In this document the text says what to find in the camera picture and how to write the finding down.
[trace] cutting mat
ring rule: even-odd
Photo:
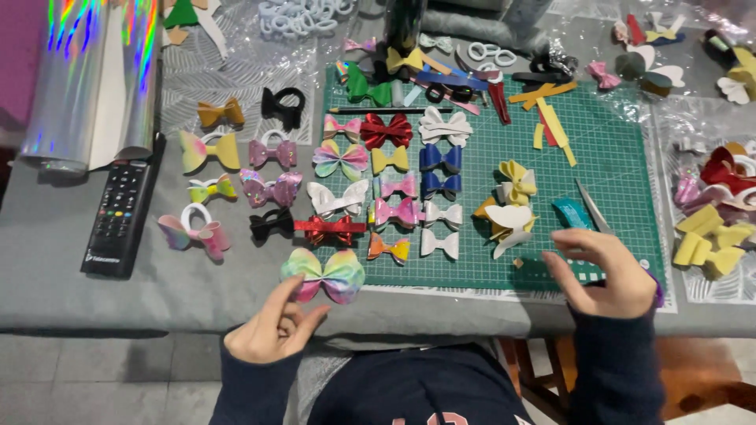
[[[366,284],[375,285],[408,285],[430,287],[467,287],[491,289],[517,290],[558,290],[557,285],[548,275],[544,264],[539,261],[542,250],[553,250],[549,233],[562,226],[551,206],[551,202],[560,197],[571,197],[581,202],[575,178],[579,178],[586,187],[596,205],[601,210],[609,226],[615,230],[617,236],[627,245],[630,251],[642,263],[648,262],[649,270],[666,288],[662,249],[659,244],[658,229],[649,190],[649,178],[646,171],[646,155],[643,149],[643,138],[640,127],[634,123],[626,123],[611,112],[608,106],[602,105],[592,95],[587,87],[591,83],[583,83],[577,89],[568,93],[547,98],[547,103],[553,105],[557,116],[561,120],[570,145],[577,158],[578,165],[571,168],[564,153],[557,147],[548,147],[544,138],[544,149],[535,150],[533,145],[533,131],[538,123],[537,108],[529,112],[524,111],[520,104],[509,104],[512,124],[502,126],[493,107],[482,109],[480,116],[467,113],[467,120],[474,133],[469,137],[467,146],[463,149],[462,186],[463,190],[457,195],[457,203],[463,206],[465,222],[460,228],[460,258],[457,261],[449,259],[441,250],[431,255],[420,257],[420,229],[413,231],[404,229],[396,224],[389,224],[381,237],[388,244],[393,244],[402,237],[409,237],[411,242],[410,256],[402,267],[396,265],[389,254],[382,254],[379,258],[368,261],[367,248],[370,234],[359,235],[353,243],[352,249],[365,267]],[[407,94],[413,87],[404,84]],[[509,97],[519,92],[519,83],[505,79],[505,95]],[[324,94],[324,113],[331,107],[369,107],[368,100],[361,104],[350,104],[347,100],[345,86],[338,83],[335,68],[327,72],[327,84]],[[425,107],[430,103],[421,94],[412,106]],[[447,101],[439,106],[450,106]],[[410,142],[408,156],[410,166],[415,170],[420,184],[419,152],[423,147],[418,132],[419,120],[422,115],[408,115],[415,133]],[[364,116],[338,115],[339,123],[346,123],[349,119]],[[388,123],[392,116],[381,116]],[[444,114],[448,120],[451,114]],[[335,137],[340,150],[349,145],[344,135]],[[442,153],[451,147],[446,140],[440,140],[436,146]],[[394,151],[390,141],[384,144],[383,150],[387,156]],[[470,215],[490,196],[494,186],[505,180],[499,172],[500,161],[514,159],[528,169],[534,169],[538,194],[531,197],[531,208],[540,216],[533,228],[534,237],[527,243],[510,248],[496,260],[491,258],[495,242],[488,240],[491,236],[491,226],[487,221],[473,219]],[[442,176],[441,170],[436,174]],[[399,181],[401,174],[392,167],[386,169],[382,175],[388,175],[393,181]],[[363,178],[372,181],[370,167],[363,173]],[[328,187],[337,197],[351,183],[337,170],[326,178],[318,178],[319,183]],[[389,198],[389,205],[396,206],[401,200],[398,194]],[[436,194],[432,202],[441,209],[448,208],[452,202],[441,194]],[[367,215],[370,196],[364,205],[363,217]],[[330,221],[335,221],[342,214],[337,214]],[[431,230],[438,239],[446,238],[451,230],[444,222],[436,222]],[[318,258],[325,263],[336,251],[334,246],[318,247],[315,250]],[[519,257],[525,263],[521,268],[513,265],[513,260]],[[571,264],[576,277],[581,282],[588,282],[601,278],[601,271],[596,266],[580,262]]]

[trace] person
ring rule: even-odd
[[[598,265],[583,287],[555,252],[543,260],[576,324],[578,378],[570,424],[662,423],[664,388],[654,351],[656,282],[614,236],[554,231],[565,258]],[[280,424],[302,350],[328,306],[307,315],[289,302],[302,277],[283,281],[258,314],[222,342],[222,388],[211,425]],[[507,372],[476,344],[357,352],[315,399],[308,425],[532,424]]]

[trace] gray tablecloth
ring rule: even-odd
[[[548,19],[559,18],[547,15]],[[576,18],[573,24],[590,29],[595,21],[580,22]],[[379,26],[363,22],[353,38],[372,36]],[[688,38],[695,42],[693,31]],[[595,57],[590,43],[583,47],[579,42],[574,44],[570,52],[583,63]],[[711,75],[721,71],[709,62],[701,59],[702,69],[710,68],[708,76],[687,80],[698,95],[716,95]],[[525,66],[521,60],[508,71]],[[322,91],[318,91],[313,100],[314,116],[320,116],[321,97]],[[170,123],[162,125],[164,129],[171,127]],[[317,139],[319,126],[314,125],[312,131]],[[212,264],[200,249],[169,250],[156,220],[162,214],[181,212],[187,203],[187,178],[181,172],[181,149],[175,132],[169,132],[168,139],[129,281],[79,273],[107,173],[92,172],[87,181],[65,185],[40,180],[35,170],[21,163],[14,166],[0,211],[0,330],[222,332],[246,321],[259,309],[279,281],[280,264],[302,241],[273,236],[263,247],[257,247],[248,229],[250,210],[242,198],[236,203],[212,202],[214,218],[223,223],[233,244],[222,265]],[[313,178],[307,161],[311,154],[312,147],[300,147],[297,169],[304,173],[305,181]],[[246,156],[245,144],[240,145],[240,156]],[[280,168],[273,165],[262,170],[267,178],[278,172]],[[219,173],[219,164],[211,162],[195,178],[215,178]],[[298,197],[293,213],[309,215],[306,196]],[[689,304],[678,271],[673,273],[672,284],[678,314],[656,316],[659,334],[756,337],[754,307]],[[322,291],[310,305],[319,302],[330,302]],[[335,346],[378,349],[452,343],[470,336],[542,337],[567,333],[572,328],[564,305],[363,291],[357,302],[332,309],[318,336],[327,337]]]

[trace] wooden chair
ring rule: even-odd
[[[522,396],[555,422],[566,424],[569,392],[578,377],[572,337],[546,340],[553,373],[542,377],[534,374],[527,342],[516,340],[514,346]],[[756,386],[742,382],[724,340],[657,338],[656,352],[667,391],[663,420],[726,404],[756,413]],[[554,387],[557,394],[549,391]]]

